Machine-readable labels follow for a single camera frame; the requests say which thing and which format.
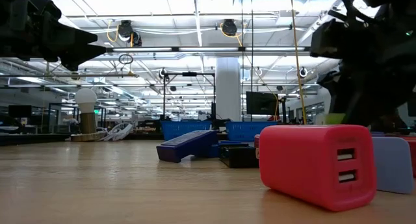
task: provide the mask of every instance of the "white lamp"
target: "white lamp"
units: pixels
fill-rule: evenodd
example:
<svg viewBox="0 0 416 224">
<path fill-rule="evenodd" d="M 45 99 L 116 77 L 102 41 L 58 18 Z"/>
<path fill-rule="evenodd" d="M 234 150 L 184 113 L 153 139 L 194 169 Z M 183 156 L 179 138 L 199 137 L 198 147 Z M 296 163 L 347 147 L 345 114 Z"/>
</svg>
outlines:
<svg viewBox="0 0 416 224">
<path fill-rule="evenodd" d="M 81 88 L 75 94 L 75 102 L 81 110 L 81 132 L 83 134 L 96 133 L 96 115 L 94 114 L 94 105 L 97 101 L 97 95 L 88 88 Z"/>
<path fill-rule="evenodd" d="M 94 113 L 97 95 L 89 88 L 81 88 L 75 94 L 75 102 L 78 104 L 81 113 Z"/>
</svg>

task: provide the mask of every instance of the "table surface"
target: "table surface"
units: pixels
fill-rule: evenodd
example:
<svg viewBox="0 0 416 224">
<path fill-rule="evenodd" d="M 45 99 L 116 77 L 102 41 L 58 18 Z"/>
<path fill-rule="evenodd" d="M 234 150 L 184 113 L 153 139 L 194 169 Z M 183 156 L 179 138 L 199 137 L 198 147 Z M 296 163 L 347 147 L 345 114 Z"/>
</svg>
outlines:
<svg viewBox="0 0 416 224">
<path fill-rule="evenodd" d="M 155 141 L 0 147 L 0 223 L 416 223 L 413 195 L 333 213 L 218 159 L 161 162 Z"/>
</svg>

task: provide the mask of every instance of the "black box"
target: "black box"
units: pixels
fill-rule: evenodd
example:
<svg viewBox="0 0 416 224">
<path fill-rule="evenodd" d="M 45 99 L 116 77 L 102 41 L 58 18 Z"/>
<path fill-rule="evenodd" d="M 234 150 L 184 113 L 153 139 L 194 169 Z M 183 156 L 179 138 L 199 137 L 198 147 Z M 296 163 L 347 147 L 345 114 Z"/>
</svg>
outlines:
<svg viewBox="0 0 416 224">
<path fill-rule="evenodd" d="M 229 168 L 258 168 L 255 148 L 242 144 L 220 144 L 220 160 Z"/>
</svg>

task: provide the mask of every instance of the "blue storage crate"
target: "blue storage crate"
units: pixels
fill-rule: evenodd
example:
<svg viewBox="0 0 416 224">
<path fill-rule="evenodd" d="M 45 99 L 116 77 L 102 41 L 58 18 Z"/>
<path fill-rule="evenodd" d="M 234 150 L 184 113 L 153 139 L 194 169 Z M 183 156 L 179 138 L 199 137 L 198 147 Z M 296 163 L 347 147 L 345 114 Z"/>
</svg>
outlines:
<svg viewBox="0 0 416 224">
<path fill-rule="evenodd" d="M 275 121 L 227 122 L 228 140 L 254 142 L 254 136 L 268 126 L 277 125 Z"/>
<path fill-rule="evenodd" d="M 163 121 L 162 131 L 164 140 L 171 140 L 198 130 L 209 130 L 211 128 L 210 121 L 202 122 L 178 122 L 178 121 Z"/>
</svg>

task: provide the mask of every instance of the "column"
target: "column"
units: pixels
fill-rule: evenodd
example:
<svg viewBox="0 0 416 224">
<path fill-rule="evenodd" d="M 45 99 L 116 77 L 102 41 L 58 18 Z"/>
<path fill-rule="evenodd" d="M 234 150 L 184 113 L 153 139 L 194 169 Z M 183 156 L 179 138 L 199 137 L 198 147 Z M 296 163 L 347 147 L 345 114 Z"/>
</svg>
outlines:
<svg viewBox="0 0 416 224">
<path fill-rule="evenodd" d="M 216 118 L 241 121 L 241 83 L 238 58 L 217 58 Z"/>
</svg>

